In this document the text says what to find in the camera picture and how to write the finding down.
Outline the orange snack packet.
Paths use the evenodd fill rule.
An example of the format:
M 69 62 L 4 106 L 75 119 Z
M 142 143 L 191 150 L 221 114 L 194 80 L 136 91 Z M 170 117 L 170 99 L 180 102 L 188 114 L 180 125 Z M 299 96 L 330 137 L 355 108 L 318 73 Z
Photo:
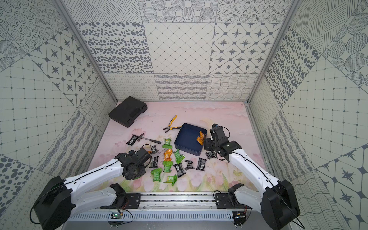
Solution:
M 171 155 L 173 154 L 173 151 L 172 149 L 167 149 L 164 153 L 164 161 L 165 162 L 171 162 L 172 161 L 172 158 L 171 158 Z
M 204 139 L 205 139 L 205 134 L 202 132 L 202 131 L 200 131 L 199 132 L 199 137 L 197 137 L 196 138 L 196 140 L 197 140 L 197 142 L 200 144 L 200 145 L 204 145 Z

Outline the green snack packet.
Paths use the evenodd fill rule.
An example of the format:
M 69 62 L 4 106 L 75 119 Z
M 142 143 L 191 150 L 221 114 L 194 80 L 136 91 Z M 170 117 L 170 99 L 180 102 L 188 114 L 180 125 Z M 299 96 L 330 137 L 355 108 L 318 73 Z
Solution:
M 165 173 L 170 173 L 172 170 L 171 170 L 171 167 L 173 166 L 173 162 L 172 161 L 164 161 L 163 162 L 163 171 Z
M 162 145 L 162 148 L 164 149 L 172 149 L 172 145 L 171 145 L 171 139 L 165 139 L 164 140 L 164 144 Z
M 185 159 L 185 156 L 180 153 L 179 149 L 177 149 L 173 154 L 175 156 L 175 162 L 177 164 L 180 164 Z
M 161 182 L 161 173 L 163 172 L 162 168 L 157 168 L 151 171 L 151 175 L 153 176 L 153 182 Z
M 164 181 L 164 183 L 171 184 L 171 186 L 174 186 L 175 183 L 177 182 L 177 180 L 178 180 L 178 175 L 177 174 L 169 175 L 169 176 L 167 176 L 166 181 Z

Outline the tiny black cookie packet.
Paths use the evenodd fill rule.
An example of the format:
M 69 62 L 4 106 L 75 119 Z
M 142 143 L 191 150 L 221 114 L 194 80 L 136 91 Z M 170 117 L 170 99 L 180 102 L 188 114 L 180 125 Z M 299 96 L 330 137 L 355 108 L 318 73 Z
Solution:
M 158 152 L 157 146 L 156 145 L 152 146 L 151 147 L 151 154 L 155 154 L 157 152 Z

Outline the small black cookie packet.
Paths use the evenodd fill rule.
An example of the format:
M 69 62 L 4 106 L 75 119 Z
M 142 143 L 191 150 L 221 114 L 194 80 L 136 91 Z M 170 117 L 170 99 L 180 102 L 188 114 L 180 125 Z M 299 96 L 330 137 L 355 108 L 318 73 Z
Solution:
M 186 167 L 185 167 L 185 170 L 186 171 L 191 170 L 191 169 L 194 169 L 194 163 L 193 163 L 193 161 L 186 160 L 185 163 L 186 163 Z

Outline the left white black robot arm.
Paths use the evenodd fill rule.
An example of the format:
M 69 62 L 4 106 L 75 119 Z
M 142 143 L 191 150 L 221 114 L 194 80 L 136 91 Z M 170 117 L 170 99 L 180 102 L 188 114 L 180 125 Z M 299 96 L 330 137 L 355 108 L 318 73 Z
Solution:
M 128 153 L 119 153 L 112 160 L 82 174 L 62 179 L 52 178 L 31 208 L 43 230 L 55 230 L 69 218 L 80 213 L 100 208 L 138 209 L 141 194 L 128 194 L 120 184 L 92 191 L 95 187 L 116 177 L 127 181 L 142 177 L 151 160 L 144 148 Z

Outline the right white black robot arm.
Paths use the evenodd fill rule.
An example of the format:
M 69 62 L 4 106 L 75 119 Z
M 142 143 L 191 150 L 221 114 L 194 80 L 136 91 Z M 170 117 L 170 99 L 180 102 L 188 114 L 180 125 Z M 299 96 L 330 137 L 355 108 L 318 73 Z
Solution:
M 249 157 L 240 144 L 229 141 L 224 127 L 213 124 L 210 138 L 204 146 L 215 156 L 235 166 L 256 187 L 256 191 L 238 183 L 228 190 L 233 205 L 249 206 L 259 212 L 273 230 L 280 230 L 291 222 L 303 227 L 298 219 L 301 214 L 293 185 L 288 180 L 280 181 Z

